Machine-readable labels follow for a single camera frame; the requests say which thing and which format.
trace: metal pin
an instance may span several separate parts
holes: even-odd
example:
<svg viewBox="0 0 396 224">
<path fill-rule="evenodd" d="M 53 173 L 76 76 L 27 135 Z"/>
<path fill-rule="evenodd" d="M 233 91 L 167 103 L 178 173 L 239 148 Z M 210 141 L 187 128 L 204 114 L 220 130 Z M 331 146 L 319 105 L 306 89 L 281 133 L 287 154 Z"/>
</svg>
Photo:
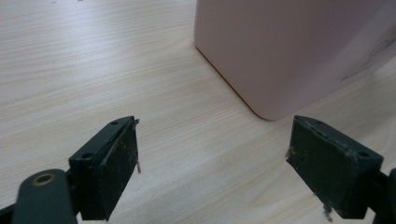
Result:
<svg viewBox="0 0 396 224">
<path fill-rule="evenodd" d="M 137 160 L 136 166 L 137 166 L 137 172 L 138 172 L 139 174 L 141 174 L 141 173 L 142 173 L 142 170 L 140 169 L 140 162 L 139 162 L 139 160 Z"/>
</svg>

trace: pink container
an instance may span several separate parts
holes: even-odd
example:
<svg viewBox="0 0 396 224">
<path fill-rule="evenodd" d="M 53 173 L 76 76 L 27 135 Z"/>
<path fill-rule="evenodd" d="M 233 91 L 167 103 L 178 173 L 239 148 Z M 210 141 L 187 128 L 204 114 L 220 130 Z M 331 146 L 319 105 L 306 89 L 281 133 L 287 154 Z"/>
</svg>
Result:
<svg viewBox="0 0 396 224">
<path fill-rule="evenodd" d="M 396 55 L 394 0 L 198 0 L 195 45 L 264 119 L 281 119 Z"/>
</svg>

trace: wood grain surface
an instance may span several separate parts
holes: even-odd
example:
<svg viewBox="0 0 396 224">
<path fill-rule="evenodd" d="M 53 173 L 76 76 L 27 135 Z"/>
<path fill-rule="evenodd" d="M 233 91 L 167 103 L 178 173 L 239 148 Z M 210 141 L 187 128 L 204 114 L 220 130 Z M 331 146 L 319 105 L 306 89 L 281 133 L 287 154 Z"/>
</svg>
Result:
<svg viewBox="0 0 396 224">
<path fill-rule="evenodd" d="M 142 174 L 108 223 L 328 223 L 285 162 L 292 116 L 258 118 L 194 47 L 195 4 L 0 2 L 0 207 L 15 203 L 24 178 L 68 169 L 108 122 L 134 115 Z M 393 59 L 296 114 L 384 155 L 388 174 L 396 167 L 395 75 Z M 333 223 L 373 216 L 332 214 Z"/>
</svg>

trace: wooden table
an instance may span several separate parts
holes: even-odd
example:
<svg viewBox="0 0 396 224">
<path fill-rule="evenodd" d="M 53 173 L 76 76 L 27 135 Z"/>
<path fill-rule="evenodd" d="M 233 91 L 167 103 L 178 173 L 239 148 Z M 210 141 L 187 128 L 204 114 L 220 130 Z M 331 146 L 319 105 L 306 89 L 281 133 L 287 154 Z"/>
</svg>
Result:
<svg viewBox="0 0 396 224">
<path fill-rule="evenodd" d="M 142 174 L 109 223 L 328 223 L 285 162 L 292 116 L 258 118 L 194 47 L 193 0 L 0 3 L 0 207 L 22 180 L 135 115 Z M 396 167 L 396 59 L 297 114 Z M 343 220 L 334 223 L 372 223 Z"/>
</svg>

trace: screw hole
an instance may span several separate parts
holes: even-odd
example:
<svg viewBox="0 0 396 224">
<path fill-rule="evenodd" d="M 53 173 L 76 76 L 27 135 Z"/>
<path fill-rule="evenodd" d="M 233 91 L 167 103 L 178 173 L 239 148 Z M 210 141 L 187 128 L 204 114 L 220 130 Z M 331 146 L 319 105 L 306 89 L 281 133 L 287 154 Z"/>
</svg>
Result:
<svg viewBox="0 0 396 224">
<path fill-rule="evenodd" d="M 33 185 L 36 187 L 40 187 L 40 186 L 48 184 L 49 182 L 51 182 L 54 179 L 55 179 L 55 174 L 43 174 L 43 175 L 36 177 L 33 180 Z"/>
<path fill-rule="evenodd" d="M 90 157 L 92 157 L 92 153 L 84 153 L 83 155 L 82 155 L 82 159 L 89 159 Z"/>
<path fill-rule="evenodd" d="M 358 154 L 362 157 L 369 157 L 369 154 L 365 153 L 365 152 L 358 152 Z"/>
</svg>

